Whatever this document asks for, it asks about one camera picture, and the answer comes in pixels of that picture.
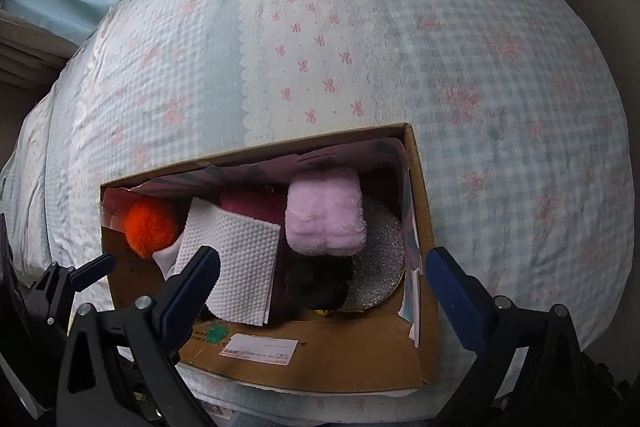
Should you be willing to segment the pink fluffy roll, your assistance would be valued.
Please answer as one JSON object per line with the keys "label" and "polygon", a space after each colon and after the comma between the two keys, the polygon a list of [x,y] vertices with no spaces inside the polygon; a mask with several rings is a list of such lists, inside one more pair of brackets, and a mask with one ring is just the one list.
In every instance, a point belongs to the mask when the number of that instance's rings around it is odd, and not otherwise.
{"label": "pink fluffy roll", "polygon": [[285,237],[303,256],[349,257],[366,246],[360,181],[350,167],[293,176],[286,200]]}

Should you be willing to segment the orange fluffy pompom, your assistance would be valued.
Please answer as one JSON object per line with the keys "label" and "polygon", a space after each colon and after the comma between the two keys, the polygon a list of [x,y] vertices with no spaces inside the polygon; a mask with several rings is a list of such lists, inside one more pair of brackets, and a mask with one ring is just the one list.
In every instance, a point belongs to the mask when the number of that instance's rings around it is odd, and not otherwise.
{"label": "orange fluffy pompom", "polygon": [[171,246],[183,230],[178,210],[161,199],[139,199],[122,220],[129,247],[142,259]]}

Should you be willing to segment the silver glitter yellow sponge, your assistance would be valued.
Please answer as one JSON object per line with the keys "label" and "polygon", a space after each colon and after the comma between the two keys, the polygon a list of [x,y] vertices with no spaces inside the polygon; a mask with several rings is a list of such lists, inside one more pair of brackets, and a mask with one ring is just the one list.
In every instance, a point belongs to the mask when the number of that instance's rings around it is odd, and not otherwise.
{"label": "silver glitter yellow sponge", "polygon": [[352,280],[344,305],[346,313],[366,312],[393,295],[405,272],[401,221],[382,202],[363,199],[366,246],[352,256]]}

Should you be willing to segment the brown left curtain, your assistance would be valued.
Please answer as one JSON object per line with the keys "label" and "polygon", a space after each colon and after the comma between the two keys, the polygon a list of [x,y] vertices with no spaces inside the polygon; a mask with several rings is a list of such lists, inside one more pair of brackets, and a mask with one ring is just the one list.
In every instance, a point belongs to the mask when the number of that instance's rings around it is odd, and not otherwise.
{"label": "brown left curtain", "polygon": [[78,45],[1,11],[1,82],[24,90],[50,88]]}

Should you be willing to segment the magenta pouch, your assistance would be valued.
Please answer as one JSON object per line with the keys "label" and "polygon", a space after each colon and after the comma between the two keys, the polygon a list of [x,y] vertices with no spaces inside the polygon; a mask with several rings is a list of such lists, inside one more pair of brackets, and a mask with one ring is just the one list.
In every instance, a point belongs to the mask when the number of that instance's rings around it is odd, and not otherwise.
{"label": "magenta pouch", "polygon": [[220,193],[221,208],[260,221],[284,225],[286,197],[258,188],[226,190]]}

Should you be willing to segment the white paper towel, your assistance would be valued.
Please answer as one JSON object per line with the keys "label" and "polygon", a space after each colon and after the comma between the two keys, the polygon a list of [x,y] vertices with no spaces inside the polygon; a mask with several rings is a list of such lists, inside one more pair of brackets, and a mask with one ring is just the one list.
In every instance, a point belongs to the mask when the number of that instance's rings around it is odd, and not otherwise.
{"label": "white paper towel", "polygon": [[269,319],[280,231],[280,225],[194,198],[176,262],[169,273],[180,273],[198,248],[214,248],[220,259],[220,274],[206,300],[207,308],[227,322],[265,325]]}

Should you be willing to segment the black scrunchie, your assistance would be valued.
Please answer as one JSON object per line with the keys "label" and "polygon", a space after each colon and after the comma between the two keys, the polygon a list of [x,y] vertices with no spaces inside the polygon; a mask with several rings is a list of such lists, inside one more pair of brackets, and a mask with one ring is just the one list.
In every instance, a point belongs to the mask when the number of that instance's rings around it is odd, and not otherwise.
{"label": "black scrunchie", "polygon": [[277,257],[271,303],[285,310],[337,311],[353,276],[351,257],[305,256],[286,247]]}

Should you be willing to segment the cardboard box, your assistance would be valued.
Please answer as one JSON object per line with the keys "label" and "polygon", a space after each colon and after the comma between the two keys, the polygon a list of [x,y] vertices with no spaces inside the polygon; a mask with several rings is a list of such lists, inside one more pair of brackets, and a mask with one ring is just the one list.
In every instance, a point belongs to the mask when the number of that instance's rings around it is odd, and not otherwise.
{"label": "cardboard box", "polygon": [[369,311],[324,317],[304,311],[279,325],[224,324],[219,317],[195,324],[181,348],[190,369],[241,384],[285,392],[392,393],[434,381],[438,306],[419,277],[420,262],[433,246],[416,137],[410,124],[389,124],[234,150],[188,161],[101,188],[102,246],[116,257],[108,278],[116,307],[125,308],[162,286],[160,268],[136,256],[122,235],[122,215],[141,195],[186,204],[213,199],[230,188],[281,188],[294,174],[348,166],[363,177],[363,191],[399,217],[405,269],[392,293]]}

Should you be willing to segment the grey cleaning cloth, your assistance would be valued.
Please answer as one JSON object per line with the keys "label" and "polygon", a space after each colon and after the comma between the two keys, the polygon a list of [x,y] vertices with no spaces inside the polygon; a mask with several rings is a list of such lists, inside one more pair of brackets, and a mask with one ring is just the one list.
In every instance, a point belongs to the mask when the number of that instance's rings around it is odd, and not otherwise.
{"label": "grey cleaning cloth", "polygon": [[182,236],[179,235],[178,239],[176,239],[174,243],[160,249],[159,251],[154,251],[152,254],[152,259],[160,268],[160,273],[162,273],[164,280],[167,280],[172,274],[172,270],[174,269],[179,254],[181,242]]}

